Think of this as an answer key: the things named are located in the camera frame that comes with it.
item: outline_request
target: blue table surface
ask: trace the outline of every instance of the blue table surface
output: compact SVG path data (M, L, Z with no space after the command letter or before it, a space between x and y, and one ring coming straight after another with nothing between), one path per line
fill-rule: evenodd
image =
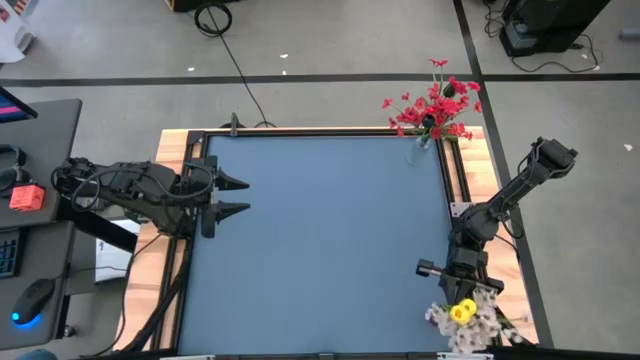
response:
M251 208L195 239L180 353L446 350L424 318L438 279L415 269L444 265L450 221L436 149L409 166L412 141L213 137L251 185L215 198Z

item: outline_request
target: glass vase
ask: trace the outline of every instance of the glass vase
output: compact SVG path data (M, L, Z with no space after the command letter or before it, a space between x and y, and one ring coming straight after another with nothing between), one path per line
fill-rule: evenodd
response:
M433 140L430 136L418 136L416 141L411 143L407 154L407 163L411 166L418 166L423 162L427 151L431 147Z

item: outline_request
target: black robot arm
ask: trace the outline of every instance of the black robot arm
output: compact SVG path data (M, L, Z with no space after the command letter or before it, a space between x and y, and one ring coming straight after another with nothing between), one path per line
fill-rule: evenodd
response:
M85 158L72 158L51 175L54 188L70 199L76 211L86 211L78 197L91 197L119 205L149 218L160 233L178 238L193 238L193 217L202 210L202 235L213 237L215 225L226 217L248 209L249 204L212 203L214 186L219 190L246 189L217 167L215 156L186 164L191 171L184 178L165 166L151 162L119 162L103 166Z
M526 167L489 201L467 208L454 223L449 234L449 251L444 268L421 259L417 274L440 276L439 286L449 304L468 297L475 287L501 292L502 281L486 276L488 254L483 251L487 241L498 233L500 222L509 220L509 210L525 195L547 179L564 177L575 164L578 152L567 149L554 140L538 138L531 151L520 162Z

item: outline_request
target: concrete floor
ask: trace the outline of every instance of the concrete floor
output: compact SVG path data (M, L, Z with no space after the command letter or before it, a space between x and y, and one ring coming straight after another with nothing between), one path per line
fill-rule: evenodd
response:
M463 4L482 72L518 74L499 40L484 34L481 1ZM448 72L471 74L452 1L242 0L230 8L234 23L226 39L246 75L429 73L430 57L447 58ZM617 39L621 27L638 26L638 10L636 1L613 0L587 29L606 57L592 74L640 73L640 42ZM189 15L169 12L162 1L42 1L31 22L38 42L25 60L5 65L0 79L237 75L219 40L203 37ZM521 63L588 66L581 54L536 55ZM542 73L562 72L550 67ZM424 92L427 86L379 81L251 88L277 125L349 126L385 124L382 98ZM259 121L237 84L9 90L27 102L82 99L73 153L102 163L153 158L164 128L216 127L234 111L247 125ZM633 286L634 261L640 258L640 223L633 218L640 205L640 82L492 82L487 90L512 175L537 136L555 137L580 152L567 178L544 184L521 204L555 346L640 352L640 311L634 307L640 289ZM485 122L476 114L464 120ZM113 286L74 299L70 317L85 331L45 347L67 359L106 346L117 324L119 291ZM97 320L84 316L88 309Z

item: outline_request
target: monitor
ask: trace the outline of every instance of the monitor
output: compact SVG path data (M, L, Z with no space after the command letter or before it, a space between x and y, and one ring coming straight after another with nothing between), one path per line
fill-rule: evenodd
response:
M0 124L36 117L38 113L0 87Z

